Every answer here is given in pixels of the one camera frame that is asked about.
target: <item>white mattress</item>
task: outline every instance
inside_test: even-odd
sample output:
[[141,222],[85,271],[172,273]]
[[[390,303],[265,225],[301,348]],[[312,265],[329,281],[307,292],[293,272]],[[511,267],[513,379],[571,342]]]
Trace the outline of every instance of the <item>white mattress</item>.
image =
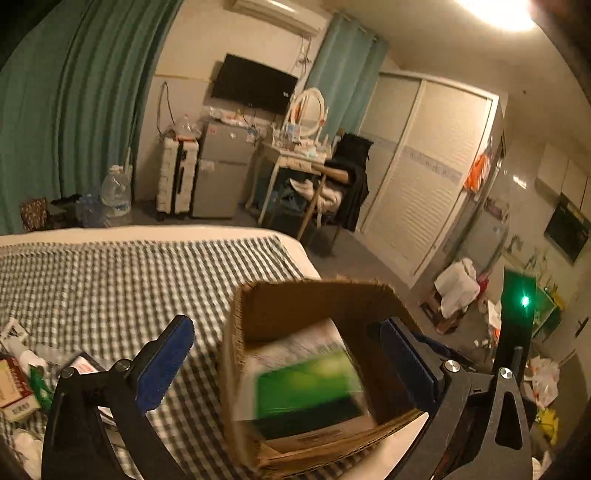
[[[82,244],[90,242],[119,242],[132,240],[197,241],[236,238],[255,238],[276,235],[302,274],[320,279],[306,251],[294,238],[283,233],[261,228],[240,228],[209,225],[125,226],[117,228],[72,228],[23,235],[0,236],[0,247],[30,243]],[[386,478],[392,468],[404,456],[425,422],[428,414],[406,425],[403,429],[382,440],[365,459],[340,477],[342,480],[378,480]]]
[[84,244],[92,242],[122,242],[150,240],[157,242],[231,240],[275,235],[287,250],[295,265],[308,278],[319,279],[320,275],[308,259],[304,247],[298,240],[283,233],[262,228],[240,228],[216,225],[158,225],[123,226],[116,228],[69,228],[47,232],[25,233],[23,235],[0,236],[0,247],[7,245],[54,243]]

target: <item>black jacket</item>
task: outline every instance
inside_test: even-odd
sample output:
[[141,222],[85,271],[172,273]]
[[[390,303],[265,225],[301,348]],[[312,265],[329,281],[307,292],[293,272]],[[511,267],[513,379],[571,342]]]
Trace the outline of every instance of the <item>black jacket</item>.
[[351,232],[355,231],[361,205],[369,194],[365,163],[372,145],[373,142],[366,138],[345,134],[337,144],[332,160],[325,164],[349,173],[349,188],[343,195],[335,222]]

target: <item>white towel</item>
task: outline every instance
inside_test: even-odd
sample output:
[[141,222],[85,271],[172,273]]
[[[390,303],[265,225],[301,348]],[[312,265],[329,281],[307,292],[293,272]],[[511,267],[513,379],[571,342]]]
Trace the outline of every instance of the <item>white towel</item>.
[[469,258],[452,263],[435,280],[435,288],[441,295],[441,315],[448,319],[452,314],[465,309],[480,293],[476,270]]
[[[311,201],[314,196],[314,184],[311,180],[297,181],[290,179],[290,183],[297,193],[302,195],[306,200]],[[344,187],[338,184],[325,184],[318,198],[318,204],[316,206],[318,212],[321,214],[326,212],[336,213],[340,203],[343,201],[344,189]]]

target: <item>air conditioner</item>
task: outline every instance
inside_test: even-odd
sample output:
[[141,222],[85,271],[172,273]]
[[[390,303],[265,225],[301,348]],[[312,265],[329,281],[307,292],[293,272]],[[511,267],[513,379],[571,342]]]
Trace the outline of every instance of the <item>air conditioner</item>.
[[231,10],[286,28],[298,35],[315,37],[326,25],[319,14],[289,0],[233,0]]

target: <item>plastic water bottle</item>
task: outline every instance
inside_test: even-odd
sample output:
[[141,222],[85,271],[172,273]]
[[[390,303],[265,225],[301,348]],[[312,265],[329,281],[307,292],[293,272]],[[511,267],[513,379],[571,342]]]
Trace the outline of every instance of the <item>plastic water bottle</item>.
[[131,186],[122,166],[109,168],[109,174],[100,188],[100,201],[105,205],[107,217],[120,217],[131,210]]
[[197,125],[189,120],[189,116],[185,113],[181,118],[177,118],[174,123],[174,133],[178,140],[195,140],[201,137],[201,130]]
[[47,369],[47,362],[35,355],[31,350],[24,346],[16,337],[10,337],[6,340],[6,346],[10,350],[10,353],[18,360],[18,365],[21,367],[23,373],[30,377],[31,368],[41,367]]

